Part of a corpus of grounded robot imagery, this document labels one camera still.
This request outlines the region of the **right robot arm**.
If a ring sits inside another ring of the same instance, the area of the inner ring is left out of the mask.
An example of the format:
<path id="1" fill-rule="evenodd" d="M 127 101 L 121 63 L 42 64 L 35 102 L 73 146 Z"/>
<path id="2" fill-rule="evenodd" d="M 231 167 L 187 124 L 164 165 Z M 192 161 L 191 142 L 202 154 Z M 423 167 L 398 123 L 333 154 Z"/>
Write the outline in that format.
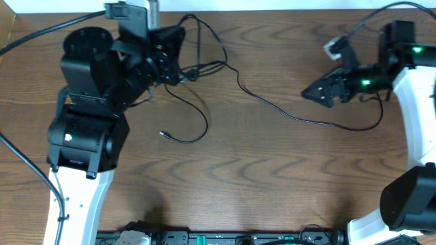
<path id="1" fill-rule="evenodd" d="M 331 108 L 334 97 L 349 102 L 360 93 L 393 92 L 407 139 L 408 167 L 381 193 L 378 209 L 336 230 L 332 244 L 404 243 L 435 233 L 435 47 L 416 43 L 415 24 L 395 20 L 380 32 L 378 60 L 361 65 L 348 38 L 324 46 L 342 65 L 316 80 L 301 95 Z"/>

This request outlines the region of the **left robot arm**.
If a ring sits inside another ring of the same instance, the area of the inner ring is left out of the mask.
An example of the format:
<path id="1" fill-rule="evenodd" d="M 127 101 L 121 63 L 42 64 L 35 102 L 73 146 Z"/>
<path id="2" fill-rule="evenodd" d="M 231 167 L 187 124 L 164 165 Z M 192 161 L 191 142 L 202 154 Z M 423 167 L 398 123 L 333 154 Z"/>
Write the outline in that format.
<path id="1" fill-rule="evenodd" d="M 70 33 L 61 70 L 67 82 L 48 130 L 49 178 L 63 202 L 60 244 L 93 244 L 102 206 L 129 134 L 125 111 L 152 86 L 179 82 L 185 29 L 122 33 L 101 27 Z"/>

